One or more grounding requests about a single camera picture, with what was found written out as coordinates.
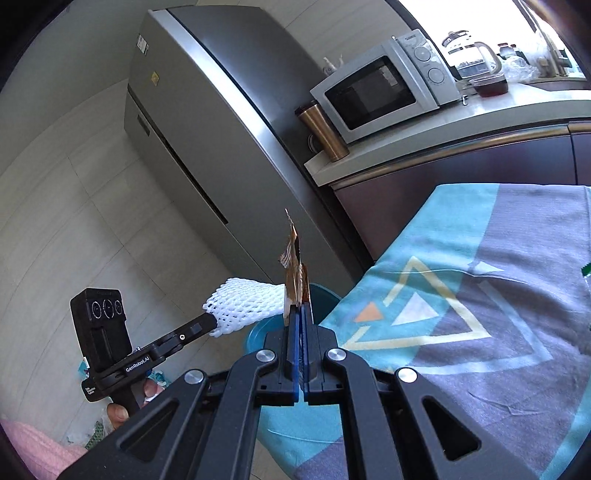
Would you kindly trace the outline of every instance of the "kettle handle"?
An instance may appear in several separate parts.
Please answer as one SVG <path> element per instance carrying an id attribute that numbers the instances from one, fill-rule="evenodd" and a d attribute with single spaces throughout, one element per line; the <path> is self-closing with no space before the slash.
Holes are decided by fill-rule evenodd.
<path id="1" fill-rule="evenodd" d="M 499 73 L 503 69 L 503 64 L 499 60 L 499 57 L 497 56 L 497 54 L 495 52 L 492 51 L 492 48 L 490 48 L 486 43 L 481 42 L 481 41 L 475 41 L 474 42 L 474 46 L 476 48 L 484 47 L 491 54 L 492 59 L 495 61 L 495 68 L 491 72 L 491 75 L 495 75 L 495 74 Z"/>

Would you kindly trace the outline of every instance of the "orange triangle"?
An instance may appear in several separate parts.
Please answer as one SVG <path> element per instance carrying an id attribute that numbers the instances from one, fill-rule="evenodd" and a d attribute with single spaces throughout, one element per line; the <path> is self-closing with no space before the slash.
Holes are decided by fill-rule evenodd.
<path id="1" fill-rule="evenodd" d="M 382 320 L 384 315 L 382 312 L 378 310 L 376 304 L 370 301 L 367 306 L 361 310 L 357 318 L 355 319 L 356 322 L 372 322 L 373 320 Z"/>

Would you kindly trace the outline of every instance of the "refrigerator label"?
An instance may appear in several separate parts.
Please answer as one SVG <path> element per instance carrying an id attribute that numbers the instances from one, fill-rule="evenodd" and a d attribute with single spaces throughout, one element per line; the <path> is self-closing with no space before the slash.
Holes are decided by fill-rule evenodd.
<path id="1" fill-rule="evenodd" d="M 148 45 L 148 42 L 146 42 L 145 38 L 140 35 L 138 37 L 138 48 L 140 52 L 146 55 L 146 52 L 148 51 L 149 47 L 150 46 Z"/>

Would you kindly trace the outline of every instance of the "blue tablecloth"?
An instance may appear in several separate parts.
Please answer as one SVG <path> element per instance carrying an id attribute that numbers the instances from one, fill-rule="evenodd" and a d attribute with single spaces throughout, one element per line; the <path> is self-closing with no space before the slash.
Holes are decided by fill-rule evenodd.
<path id="1" fill-rule="evenodd" d="M 413 366 L 556 480 L 591 430 L 589 195 L 440 186 L 322 325 L 374 368 Z M 292 478 L 346 478 L 336 406 L 264 407 L 259 439 Z"/>

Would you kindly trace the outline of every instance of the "kitchen cabinet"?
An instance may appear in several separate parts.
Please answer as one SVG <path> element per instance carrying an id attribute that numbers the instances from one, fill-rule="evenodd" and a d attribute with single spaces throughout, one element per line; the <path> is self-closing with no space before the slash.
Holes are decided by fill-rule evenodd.
<path id="1" fill-rule="evenodd" d="M 590 152 L 591 134 L 585 141 Z M 591 181 L 591 162 L 587 178 Z M 377 260 L 435 187 L 447 183 L 574 185 L 571 138 L 540 138 L 462 153 L 353 184 L 336 194 Z"/>
<path id="2" fill-rule="evenodd" d="M 591 186 L 591 133 L 573 134 L 573 152 L 577 183 Z"/>

